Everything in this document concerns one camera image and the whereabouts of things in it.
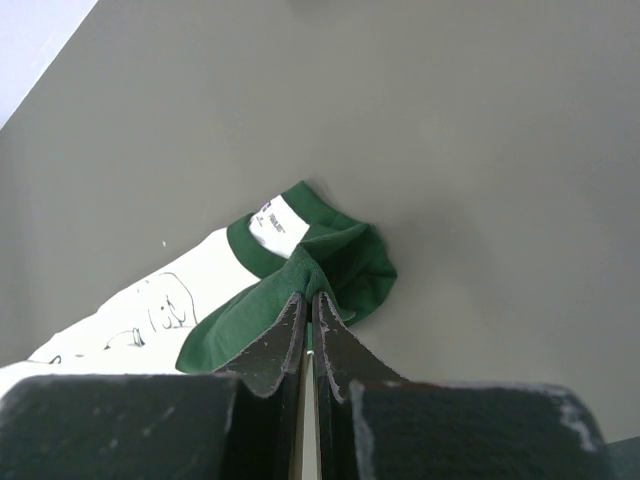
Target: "clothing tag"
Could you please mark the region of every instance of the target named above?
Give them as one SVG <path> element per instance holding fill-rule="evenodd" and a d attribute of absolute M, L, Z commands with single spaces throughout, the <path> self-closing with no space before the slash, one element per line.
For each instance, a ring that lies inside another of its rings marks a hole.
<path fill-rule="evenodd" d="M 309 230 L 309 225 L 284 201 L 271 199 L 249 221 L 249 231 L 264 248 L 289 258 Z"/>

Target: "gray table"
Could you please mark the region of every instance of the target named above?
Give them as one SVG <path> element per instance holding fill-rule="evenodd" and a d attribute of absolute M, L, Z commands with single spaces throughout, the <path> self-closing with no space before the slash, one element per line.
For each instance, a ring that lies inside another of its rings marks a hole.
<path fill-rule="evenodd" d="M 0 132 L 0 363 L 301 178 L 400 277 L 414 379 L 640 433 L 640 4 L 101 0 Z"/>

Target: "green fabric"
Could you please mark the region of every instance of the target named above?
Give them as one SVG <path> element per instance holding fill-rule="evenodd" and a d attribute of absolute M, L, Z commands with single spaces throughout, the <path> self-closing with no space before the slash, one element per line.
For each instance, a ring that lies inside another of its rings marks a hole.
<path fill-rule="evenodd" d="M 386 299 L 396 271 L 372 225 L 333 209 L 304 182 L 282 197 L 310 225 L 302 242 L 285 260 L 251 235 L 251 215 L 227 229 L 238 261 L 263 280 L 191 331 L 178 356 L 178 370 L 205 373 L 226 363 L 273 324 L 294 291 L 308 301 L 316 292 L 327 291 L 347 325 L 362 320 Z"/>

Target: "gray surface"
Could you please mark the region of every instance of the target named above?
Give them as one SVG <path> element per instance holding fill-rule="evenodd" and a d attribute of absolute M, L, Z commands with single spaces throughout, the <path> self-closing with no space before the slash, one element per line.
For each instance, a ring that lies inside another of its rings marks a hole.
<path fill-rule="evenodd" d="M 388 240 L 356 331 L 391 366 L 562 383 L 638 435 L 638 25 L 636 0 L 102 0 L 0 132 L 0 362 L 310 178 Z"/>

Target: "white label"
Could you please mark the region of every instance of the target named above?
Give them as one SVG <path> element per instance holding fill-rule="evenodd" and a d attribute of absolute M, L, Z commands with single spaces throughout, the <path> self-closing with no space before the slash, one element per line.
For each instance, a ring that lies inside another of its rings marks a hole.
<path fill-rule="evenodd" d="M 289 258 L 309 230 L 309 225 L 284 201 L 271 199 L 249 222 L 249 231 L 264 248 Z"/>

